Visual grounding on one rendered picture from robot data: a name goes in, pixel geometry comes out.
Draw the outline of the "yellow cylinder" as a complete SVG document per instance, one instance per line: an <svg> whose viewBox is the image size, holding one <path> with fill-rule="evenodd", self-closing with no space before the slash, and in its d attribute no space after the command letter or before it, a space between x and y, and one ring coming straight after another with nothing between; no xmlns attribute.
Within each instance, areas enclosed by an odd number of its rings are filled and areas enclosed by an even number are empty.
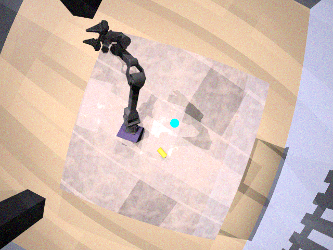
<svg viewBox="0 0 333 250"><path fill-rule="evenodd" d="M158 153L160 153L160 155L164 158L167 154L162 150L162 148L159 148L157 150Z"/></svg>

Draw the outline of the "cyan circle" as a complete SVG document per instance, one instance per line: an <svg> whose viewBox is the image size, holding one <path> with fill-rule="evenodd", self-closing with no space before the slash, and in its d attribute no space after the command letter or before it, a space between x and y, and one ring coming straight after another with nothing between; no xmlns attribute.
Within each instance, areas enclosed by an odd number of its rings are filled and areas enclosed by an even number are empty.
<svg viewBox="0 0 333 250"><path fill-rule="evenodd" d="M172 119L170 125L176 128L179 125L179 121L177 119Z"/></svg>

